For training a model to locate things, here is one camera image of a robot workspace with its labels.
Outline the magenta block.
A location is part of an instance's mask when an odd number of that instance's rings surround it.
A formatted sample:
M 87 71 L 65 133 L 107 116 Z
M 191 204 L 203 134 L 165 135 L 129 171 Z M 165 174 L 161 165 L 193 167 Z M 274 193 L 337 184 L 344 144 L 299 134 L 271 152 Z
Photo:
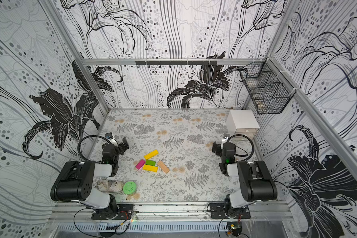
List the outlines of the magenta block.
M 143 168 L 143 166 L 145 165 L 145 160 L 140 160 L 137 165 L 135 166 L 135 168 L 137 170 L 141 170 Z

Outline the green block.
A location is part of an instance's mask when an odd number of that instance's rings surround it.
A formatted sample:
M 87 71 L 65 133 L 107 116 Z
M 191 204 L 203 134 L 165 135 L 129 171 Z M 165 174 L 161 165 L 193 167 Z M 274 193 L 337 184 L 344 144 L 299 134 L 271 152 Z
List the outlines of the green block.
M 145 161 L 145 164 L 146 164 L 146 165 L 149 165 L 149 166 L 156 166 L 156 162 L 155 162 L 155 161 L 152 161 L 152 160 L 146 160 L 146 161 Z

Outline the yellow block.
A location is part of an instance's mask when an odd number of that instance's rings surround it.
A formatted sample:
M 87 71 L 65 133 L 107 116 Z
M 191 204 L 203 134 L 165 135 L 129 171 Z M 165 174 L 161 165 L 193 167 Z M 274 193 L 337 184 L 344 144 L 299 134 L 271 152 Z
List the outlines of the yellow block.
M 145 160 L 149 160 L 149 159 L 151 159 L 152 157 L 154 157 L 154 156 L 156 156 L 158 154 L 159 154 L 158 150 L 153 150 L 152 152 L 146 154 L 144 156 L 144 158 L 145 158 Z
M 142 168 L 145 171 L 150 171 L 150 172 L 155 172 L 155 173 L 158 171 L 157 166 L 151 166 L 151 165 L 147 165 L 147 164 L 144 164 Z

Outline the natural wood block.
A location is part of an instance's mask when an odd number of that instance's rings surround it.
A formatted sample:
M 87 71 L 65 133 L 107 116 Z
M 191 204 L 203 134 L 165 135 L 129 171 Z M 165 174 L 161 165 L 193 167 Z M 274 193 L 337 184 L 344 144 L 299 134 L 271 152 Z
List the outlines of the natural wood block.
M 157 165 L 166 174 L 170 171 L 170 169 L 162 161 L 158 161 Z

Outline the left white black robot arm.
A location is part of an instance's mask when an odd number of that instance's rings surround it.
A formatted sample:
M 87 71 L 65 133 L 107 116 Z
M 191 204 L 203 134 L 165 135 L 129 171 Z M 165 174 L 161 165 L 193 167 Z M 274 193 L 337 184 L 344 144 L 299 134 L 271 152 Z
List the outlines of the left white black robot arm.
M 88 138 L 101 138 L 106 141 L 102 145 L 102 160 L 87 159 L 81 150 L 81 144 Z M 51 188 L 51 199 L 61 202 L 79 202 L 93 209 L 93 220 L 114 219 L 120 208 L 113 195 L 100 191 L 95 182 L 103 178 L 113 178 L 119 169 L 119 157 L 130 148 L 127 138 L 118 142 L 112 133 L 105 136 L 89 135 L 83 137 L 77 150 L 83 162 L 66 162 Z

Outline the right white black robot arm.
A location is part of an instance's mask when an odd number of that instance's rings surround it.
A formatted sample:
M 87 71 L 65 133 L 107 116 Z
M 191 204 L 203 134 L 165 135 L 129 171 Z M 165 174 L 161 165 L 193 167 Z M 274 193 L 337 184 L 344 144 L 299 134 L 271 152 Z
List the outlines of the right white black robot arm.
M 275 182 L 263 161 L 236 161 L 237 146 L 231 142 L 212 145 L 212 152 L 220 156 L 221 173 L 227 177 L 236 177 L 240 188 L 226 195 L 224 211 L 231 214 L 237 209 L 247 207 L 256 201 L 277 199 L 278 191 Z

